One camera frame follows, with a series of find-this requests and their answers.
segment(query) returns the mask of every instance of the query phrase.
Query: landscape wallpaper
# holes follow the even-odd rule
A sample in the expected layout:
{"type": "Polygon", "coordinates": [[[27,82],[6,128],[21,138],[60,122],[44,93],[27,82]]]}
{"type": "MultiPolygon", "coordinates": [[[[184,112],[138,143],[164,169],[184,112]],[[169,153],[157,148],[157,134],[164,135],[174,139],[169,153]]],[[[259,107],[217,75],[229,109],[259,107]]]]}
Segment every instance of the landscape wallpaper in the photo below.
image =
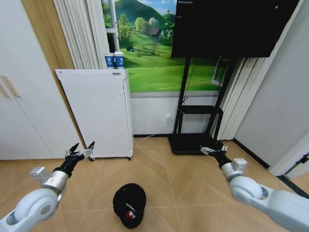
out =
{"type": "MultiPolygon", "coordinates": [[[[105,26],[111,28],[107,0],[102,1],[102,8],[105,26]]],[[[116,0],[115,10],[131,92],[179,91],[184,59],[170,57],[176,0],[116,0]]],[[[193,43],[194,37],[200,36],[198,31],[188,33],[192,34],[193,43]]],[[[189,77],[194,61],[191,59],[189,77]]],[[[216,59],[196,59],[189,91],[219,89],[211,84],[216,62],[216,59]]]]}

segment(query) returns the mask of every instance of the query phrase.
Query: baseboard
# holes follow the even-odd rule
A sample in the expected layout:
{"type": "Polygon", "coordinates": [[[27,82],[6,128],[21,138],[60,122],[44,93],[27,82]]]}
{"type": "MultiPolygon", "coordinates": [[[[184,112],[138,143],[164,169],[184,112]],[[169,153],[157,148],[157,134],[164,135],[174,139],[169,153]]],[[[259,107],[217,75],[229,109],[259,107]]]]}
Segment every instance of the baseboard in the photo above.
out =
{"type": "MultiPolygon", "coordinates": [[[[134,134],[134,138],[140,138],[140,137],[148,137],[152,134],[134,134]]],[[[155,134],[152,137],[168,137],[170,134],[155,134]]]]}
{"type": "Polygon", "coordinates": [[[309,199],[309,195],[302,190],[300,187],[298,187],[296,184],[294,184],[289,178],[280,175],[277,176],[283,183],[285,183],[288,187],[290,187],[294,192],[296,192],[299,196],[305,197],[309,199]]]}
{"type": "Polygon", "coordinates": [[[259,158],[256,154],[254,154],[249,148],[247,148],[244,144],[242,144],[237,139],[233,139],[234,143],[236,143],[241,149],[243,149],[245,152],[249,154],[253,159],[255,159],[259,164],[261,164],[264,168],[268,169],[270,166],[268,163],[266,163],[264,160],[259,158]]]}

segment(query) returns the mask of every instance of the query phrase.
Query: wooden floor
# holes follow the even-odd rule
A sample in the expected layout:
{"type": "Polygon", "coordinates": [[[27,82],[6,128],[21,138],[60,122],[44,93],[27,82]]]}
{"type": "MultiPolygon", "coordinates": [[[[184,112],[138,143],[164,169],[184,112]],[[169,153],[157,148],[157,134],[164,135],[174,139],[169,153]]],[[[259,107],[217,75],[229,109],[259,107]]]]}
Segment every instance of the wooden floor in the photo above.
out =
{"type": "Polygon", "coordinates": [[[305,191],[307,194],[309,194],[309,173],[297,176],[291,179],[291,181],[298,187],[300,187],[303,191],[305,191]]]}
{"type": "MultiPolygon", "coordinates": [[[[228,157],[245,158],[246,175],[260,184],[289,190],[235,143],[226,142],[228,157]]],[[[35,166],[52,171],[62,160],[0,162],[0,216],[28,192],[39,188],[28,172],[35,166]]],[[[237,203],[212,157],[173,155],[166,138],[135,143],[127,159],[81,161],[69,179],[57,213],[33,232],[122,232],[112,210],[112,198],[124,184],[141,185],[147,196],[144,219],[132,231],[141,232],[279,232],[267,216],[237,203]]]]}

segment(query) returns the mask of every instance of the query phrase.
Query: tree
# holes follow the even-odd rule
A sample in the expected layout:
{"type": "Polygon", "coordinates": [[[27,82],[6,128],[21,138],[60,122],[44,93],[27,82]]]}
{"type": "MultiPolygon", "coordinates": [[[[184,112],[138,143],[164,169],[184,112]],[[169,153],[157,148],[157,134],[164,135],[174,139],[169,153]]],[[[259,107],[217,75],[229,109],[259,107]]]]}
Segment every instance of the tree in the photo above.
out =
{"type": "Polygon", "coordinates": [[[122,26],[128,26],[129,25],[129,20],[128,20],[126,14],[120,15],[119,24],[122,25],[122,26]]]}
{"type": "Polygon", "coordinates": [[[173,37],[174,37],[173,31],[172,31],[172,30],[169,30],[169,32],[168,32],[168,34],[167,34],[166,37],[167,37],[167,39],[168,39],[169,41],[173,40],[173,37]]]}
{"type": "Polygon", "coordinates": [[[157,28],[159,26],[159,21],[157,19],[155,19],[154,17],[151,17],[149,19],[149,25],[152,27],[152,28],[157,28]]]}
{"type": "Polygon", "coordinates": [[[143,43],[139,43],[137,45],[137,48],[136,48],[136,51],[137,51],[137,56],[140,57],[142,55],[142,52],[144,51],[144,44],[143,43]]]}
{"type": "Polygon", "coordinates": [[[158,49],[158,42],[156,41],[156,39],[153,39],[151,45],[152,45],[152,49],[153,49],[151,54],[155,55],[155,51],[158,49]]]}
{"type": "Polygon", "coordinates": [[[130,40],[132,37],[132,31],[130,26],[120,25],[120,38],[125,40],[130,40]]]}
{"type": "Polygon", "coordinates": [[[140,32],[141,28],[145,26],[145,19],[143,19],[142,17],[138,17],[135,20],[135,30],[137,32],[140,32]]]}
{"type": "Polygon", "coordinates": [[[161,31],[161,34],[159,35],[159,40],[164,40],[165,36],[164,36],[164,31],[161,31]]]}

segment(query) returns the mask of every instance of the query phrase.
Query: white perforated panel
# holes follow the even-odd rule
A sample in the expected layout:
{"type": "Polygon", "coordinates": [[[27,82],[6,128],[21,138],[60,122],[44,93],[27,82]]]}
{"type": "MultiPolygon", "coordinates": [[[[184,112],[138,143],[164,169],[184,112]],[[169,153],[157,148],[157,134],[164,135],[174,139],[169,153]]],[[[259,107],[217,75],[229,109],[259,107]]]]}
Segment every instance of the white perforated panel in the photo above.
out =
{"type": "Polygon", "coordinates": [[[93,157],[131,157],[133,133],[127,70],[57,70],[93,157]]]}

